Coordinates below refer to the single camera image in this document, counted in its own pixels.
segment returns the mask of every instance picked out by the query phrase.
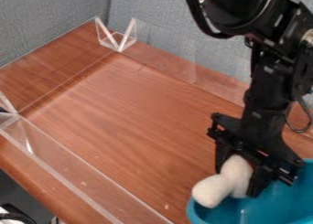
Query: gray fabric wall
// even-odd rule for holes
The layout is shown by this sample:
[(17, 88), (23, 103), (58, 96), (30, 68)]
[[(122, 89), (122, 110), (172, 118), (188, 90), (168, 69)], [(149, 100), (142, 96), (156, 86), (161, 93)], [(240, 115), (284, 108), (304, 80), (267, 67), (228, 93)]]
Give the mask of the gray fabric wall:
[[(313, 1), (303, 1), (313, 10)], [(248, 81), (248, 49), (243, 38), (217, 40), (204, 36), (192, 22), (184, 0), (110, 0), (109, 27), (122, 31), (130, 17), (152, 24), (145, 41), (152, 46)]]
[(109, 0), (0, 0), (0, 67), (90, 17)]

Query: black cable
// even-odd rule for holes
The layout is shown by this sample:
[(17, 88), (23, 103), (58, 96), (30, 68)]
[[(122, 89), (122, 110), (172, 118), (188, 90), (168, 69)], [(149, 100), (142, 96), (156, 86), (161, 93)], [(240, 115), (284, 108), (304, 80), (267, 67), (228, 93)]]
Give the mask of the black cable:
[(23, 224), (35, 224), (35, 222), (30, 218), (17, 213), (1, 213), (0, 220), (17, 220), (21, 221)]

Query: blue container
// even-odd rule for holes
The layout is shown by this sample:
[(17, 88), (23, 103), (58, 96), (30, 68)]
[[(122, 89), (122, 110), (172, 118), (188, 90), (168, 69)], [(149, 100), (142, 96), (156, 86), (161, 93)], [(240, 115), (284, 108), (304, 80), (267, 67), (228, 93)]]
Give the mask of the blue container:
[(313, 160), (291, 187), (276, 181), (258, 198), (228, 197), (212, 209), (191, 199), (187, 216), (192, 224), (313, 224)]

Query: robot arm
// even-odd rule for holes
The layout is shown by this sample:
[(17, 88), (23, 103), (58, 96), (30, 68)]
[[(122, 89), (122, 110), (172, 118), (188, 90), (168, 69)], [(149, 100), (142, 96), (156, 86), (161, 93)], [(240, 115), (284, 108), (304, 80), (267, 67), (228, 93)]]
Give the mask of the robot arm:
[(313, 15), (298, 0), (185, 0), (192, 18), (211, 37), (244, 36), (251, 48), (251, 84), (240, 119), (211, 115), (207, 135), (215, 140), (215, 169), (232, 155), (252, 164), (247, 195), (256, 197), (272, 180), (291, 185), (302, 158), (282, 139), (291, 103), (313, 85)]

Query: wooden table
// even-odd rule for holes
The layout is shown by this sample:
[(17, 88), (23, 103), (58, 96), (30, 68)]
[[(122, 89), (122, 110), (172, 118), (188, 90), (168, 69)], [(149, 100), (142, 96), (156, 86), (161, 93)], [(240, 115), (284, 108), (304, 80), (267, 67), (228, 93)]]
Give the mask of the wooden table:
[[(239, 116), (245, 87), (142, 43), (125, 54), (112, 52), (98, 46), (92, 23), (0, 71), (0, 90), (21, 116), (175, 223), (188, 222), (192, 185), (213, 174), (208, 115)], [(286, 129), (284, 138), (299, 156), (313, 156), (311, 133)], [(48, 146), (35, 150), (52, 165), (70, 166), (66, 175), (78, 179), (78, 160), (66, 161)], [(106, 223), (90, 202), (2, 137), (0, 162), (66, 223)], [(77, 188), (88, 185), (94, 196), (105, 194), (96, 179), (78, 181)]]

